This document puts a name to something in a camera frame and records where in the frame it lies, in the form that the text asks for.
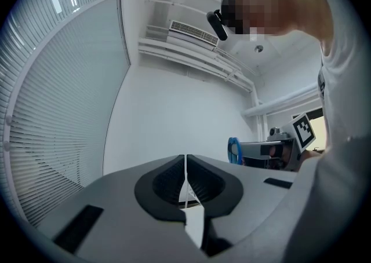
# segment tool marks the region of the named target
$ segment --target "equipment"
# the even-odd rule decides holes
[[[306,160],[298,173],[168,157],[102,177],[37,230],[19,223],[55,262],[310,262],[342,235],[363,201],[370,146],[371,138],[350,140]],[[201,249],[176,204],[185,159],[205,209]]]
[[[306,114],[301,114],[281,128],[272,128],[267,141],[262,143],[239,143],[236,138],[228,141],[228,158],[230,163],[245,166],[297,171],[301,153],[313,143],[315,134]],[[287,146],[288,163],[281,161],[283,147]],[[270,150],[275,147],[274,156]]]

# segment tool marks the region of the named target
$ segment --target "ceiling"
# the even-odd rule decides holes
[[[218,9],[221,0],[162,0],[182,3],[203,12]],[[198,12],[179,6],[164,3],[153,3],[153,14],[150,17],[150,25],[168,28],[171,20],[193,25],[202,30],[215,34],[206,20],[206,17]],[[166,35],[147,33],[154,38],[166,38]],[[256,39],[250,39],[248,35],[230,35],[225,42],[220,42],[219,47],[234,55],[261,75],[264,75],[272,66],[277,66],[299,51],[313,48],[316,40],[303,32],[293,31],[285,36],[258,35]],[[261,53],[254,51],[257,45],[263,45]]]

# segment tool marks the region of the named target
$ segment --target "gray surface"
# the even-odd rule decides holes
[[[38,227],[49,238],[57,235],[87,204],[104,212],[76,255],[92,262],[188,262],[206,258],[182,223],[160,222],[137,203],[134,186],[146,172],[174,159],[169,157],[109,174],[67,200]]]
[[[291,189],[260,226],[243,241],[214,256],[210,261],[281,262],[290,236],[307,202],[318,159],[311,158],[303,163]]]
[[[228,216],[213,219],[217,235],[232,244],[240,242],[264,222],[289,192],[288,189],[263,181],[272,177],[293,182],[297,175],[289,171],[232,165],[203,156],[197,158],[236,176],[243,185],[243,197],[233,212]]]
[[[54,263],[85,263],[86,260],[78,258],[69,252],[57,247],[49,238],[37,231],[28,222],[17,219],[19,227],[24,234],[32,241],[33,245],[44,254],[44,256]]]

